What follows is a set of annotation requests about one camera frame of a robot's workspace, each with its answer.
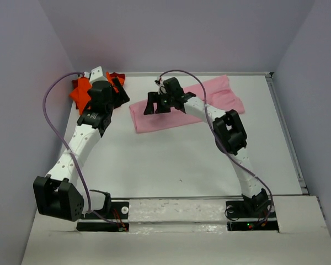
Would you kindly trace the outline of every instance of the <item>pink towel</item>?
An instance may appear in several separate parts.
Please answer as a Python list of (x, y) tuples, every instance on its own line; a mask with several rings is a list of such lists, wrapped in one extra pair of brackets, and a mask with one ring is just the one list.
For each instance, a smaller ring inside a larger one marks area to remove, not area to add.
[[(226, 111), (235, 109), (239, 113), (244, 113), (243, 103), (229, 87), (227, 76), (219, 76), (203, 84), (207, 93), (207, 102), (210, 105)], [(204, 100), (204, 93), (199, 84), (184, 88), (184, 92), (193, 92)], [(146, 104), (147, 100), (143, 100), (130, 105), (130, 113), (137, 133), (149, 133), (201, 121), (174, 108), (170, 113), (144, 115)]]

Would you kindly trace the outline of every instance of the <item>wire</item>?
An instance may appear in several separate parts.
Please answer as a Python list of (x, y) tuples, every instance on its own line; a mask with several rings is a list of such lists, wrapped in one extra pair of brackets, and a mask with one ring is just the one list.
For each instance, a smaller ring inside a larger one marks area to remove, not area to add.
[(115, 223), (118, 226), (118, 228), (120, 228), (119, 223), (118, 223), (118, 217), (116, 217), (116, 214), (114, 211), (112, 211), (112, 212), (113, 212), (114, 220), (116, 221)]
[(88, 190), (88, 187), (87, 187), (87, 183), (86, 181), (84, 180), (84, 177), (82, 175), (82, 171), (81, 171), (81, 168), (77, 162), (77, 159), (76, 159), (76, 156), (74, 155), (74, 153), (72, 152), (70, 146), (68, 145), (68, 143), (65, 141), (64, 137), (59, 133), (59, 131), (55, 128), (55, 126), (53, 125), (53, 123), (50, 121), (49, 117), (48, 117), (48, 114), (47, 114), (47, 111), (46, 111), (46, 100), (48, 98), (48, 95), (50, 93), (50, 91), (54, 88), (54, 86), (56, 84), (58, 84), (61, 80), (63, 80), (64, 78), (68, 77), (68, 76), (72, 76), (72, 75), (84, 75), (84, 73), (82, 72), (71, 72), (71, 73), (67, 73), (66, 75), (63, 75), (62, 77), (60, 77), (59, 79), (57, 79), (49, 88), (48, 90), (45, 92), (44, 94), (44, 97), (43, 97), (43, 114), (44, 114), (44, 117), (45, 117), (45, 120), (46, 122), (49, 124), (50, 128), (53, 130), (53, 132), (56, 134), (56, 136), (60, 139), (60, 141), (63, 143), (63, 145), (65, 146), (65, 148), (70, 152), (70, 156), (73, 160), (73, 163), (75, 164), (75, 167), (76, 167), (76, 171), (79, 175), (79, 178), (82, 182), (82, 185), (83, 185), (83, 188), (84, 188), (84, 191), (86, 193), (86, 196), (87, 196), (87, 201), (88, 201), (88, 211), (87, 213), (93, 213), (95, 214), (97, 217), (101, 218), (102, 220), (106, 221), (106, 222), (109, 222), (111, 224), (114, 224), (113, 221), (109, 221), (107, 220), (106, 218), (104, 218), (103, 216), (101, 216), (100, 214), (98, 214), (96, 211), (92, 211), (91, 210), (91, 199), (90, 199), (90, 194), (89, 194), (89, 190)]
[(261, 219), (261, 214), (259, 214), (259, 218), (258, 218), (258, 220), (256, 221), (257, 224), (259, 223), (260, 219)]
[(245, 172), (247, 172), (249, 175), (251, 175), (253, 178), (257, 179), (265, 188), (266, 190), (269, 192), (270, 194), (270, 198), (271, 198), (271, 202), (270, 202), (270, 208), (269, 208), (269, 211), (268, 213), (266, 214), (265, 218), (260, 221), (257, 225), (261, 225), (263, 222), (265, 222), (269, 216), (270, 216), (270, 213), (271, 213), (271, 210), (272, 210), (272, 207), (274, 205), (274, 201), (273, 201), (273, 195), (272, 195), (272, 192), (270, 190), (270, 188), (261, 180), (261, 178), (259, 178), (258, 176), (255, 175), (255, 173), (253, 173), (251, 170), (249, 170), (248, 168), (242, 166), (241, 164), (239, 164), (233, 157), (231, 157), (229, 155), (229, 153), (227, 152), (227, 150), (225, 149), (225, 147), (223, 146), (223, 144), (221, 143), (221, 140), (220, 138), (217, 136), (217, 134), (215, 133), (215, 131), (213, 130), (212, 128), (212, 124), (211, 124), (211, 119), (209, 117), (209, 114), (207, 112), (207, 94), (206, 94), (206, 89), (204, 87), (204, 84), (192, 73), (188, 72), (188, 71), (184, 71), (184, 70), (179, 70), (179, 69), (174, 69), (174, 70), (169, 70), (169, 71), (165, 71), (163, 72), (159, 77), (162, 77), (164, 76), (165, 74), (167, 73), (170, 73), (170, 72), (181, 72), (181, 73), (186, 73), (187, 75), (193, 77), (196, 81), (198, 81), (198, 83), (200, 84), (203, 92), (204, 92), (204, 107), (205, 107), (205, 116), (206, 116), (206, 121), (210, 127), (210, 130), (212, 132), (212, 135), (214, 136), (215, 138), (215, 141), (218, 143), (219, 147), (220, 147), (220, 150), (235, 164), (237, 165), (238, 167), (240, 167), (242, 170), (244, 170)]
[(229, 221), (233, 221), (233, 222), (235, 222), (235, 221), (239, 220), (239, 218), (236, 218), (236, 219), (231, 219), (231, 218), (229, 218), (228, 215), (227, 215), (227, 213), (228, 213), (228, 208), (225, 210), (225, 217), (226, 217)]
[(119, 219), (121, 225), (123, 226), (123, 228), (126, 228), (126, 227), (125, 227), (125, 224), (123, 223), (123, 221), (122, 221), (121, 218), (120, 218), (120, 215), (119, 215), (118, 211), (117, 211), (115, 208), (114, 208), (114, 213), (115, 213), (116, 216), (118, 217), (118, 219)]
[(269, 219), (266, 219), (266, 221), (264, 223), (262, 223), (261, 226), (265, 226), (268, 221), (269, 221)]

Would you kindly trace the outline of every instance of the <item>white wall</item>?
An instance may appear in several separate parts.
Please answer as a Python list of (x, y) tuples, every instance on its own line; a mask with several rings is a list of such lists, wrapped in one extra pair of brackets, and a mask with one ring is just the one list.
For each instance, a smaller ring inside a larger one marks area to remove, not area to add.
[(331, 0), (316, 0), (274, 82), (309, 191), (331, 234)]
[[(0, 0), (0, 265), (20, 264), (36, 209), (33, 181), (52, 165), (58, 142), (44, 122), (43, 94), (72, 70), (36, 0)], [(70, 108), (67, 90), (49, 101), (63, 131)]]
[(313, 0), (40, 0), (77, 70), (273, 71)]

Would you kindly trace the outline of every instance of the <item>orange fabric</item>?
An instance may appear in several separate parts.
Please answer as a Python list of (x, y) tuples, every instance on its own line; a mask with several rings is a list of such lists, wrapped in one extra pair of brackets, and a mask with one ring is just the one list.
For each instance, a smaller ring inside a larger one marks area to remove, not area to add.
[[(121, 85), (124, 85), (125, 82), (125, 74), (119, 74), (119, 73), (112, 73), (109, 72), (106, 73), (106, 79), (114, 85), (113, 78), (118, 78)], [(82, 111), (84, 110), (84, 107), (87, 105), (87, 103), (90, 101), (90, 96), (88, 95), (87, 91), (92, 87), (89, 83), (89, 79), (82, 77), (77, 80), (72, 81), (73, 85), (73, 91), (70, 93), (70, 98), (72, 98), (73, 101), (76, 102), (76, 107), (79, 110), (79, 114), (82, 114)]]

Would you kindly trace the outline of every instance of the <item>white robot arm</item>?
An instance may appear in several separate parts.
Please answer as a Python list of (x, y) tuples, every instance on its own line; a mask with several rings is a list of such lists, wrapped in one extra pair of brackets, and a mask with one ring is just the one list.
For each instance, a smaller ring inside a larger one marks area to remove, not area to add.
[[(156, 84), (159, 86), (159, 90), (158, 92), (148, 93), (144, 115), (167, 113), (174, 107), (185, 114), (193, 115), (208, 123), (204, 101), (191, 92), (184, 93), (176, 78), (172, 77), (165, 81), (158, 78)], [(154, 110), (154, 103), (157, 105), (156, 111)], [(212, 123), (211, 126), (221, 140), (221, 144), (226, 149), (229, 157), (248, 170), (253, 171), (247, 153), (247, 134), (238, 113), (235, 110), (226, 112), (209, 104), (206, 106)], [(268, 203), (266, 190), (256, 178), (232, 160), (231, 162), (241, 185), (245, 211), (248, 213), (261, 212)]]
[[(33, 183), (39, 213), (69, 221), (78, 220), (88, 211), (87, 194), (81, 195), (76, 189), (79, 174), (71, 154), (82, 168), (109, 126), (113, 109), (130, 100), (118, 79), (113, 80), (114, 84), (108, 82), (101, 67), (84, 76), (90, 76), (92, 88), (88, 94), (91, 100), (77, 121), (68, 144), (70, 150), (63, 152), (45, 177), (37, 177)], [(91, 210), (108, 212), (111, 205), (109, 193), (91, 190), (90, 196)]]

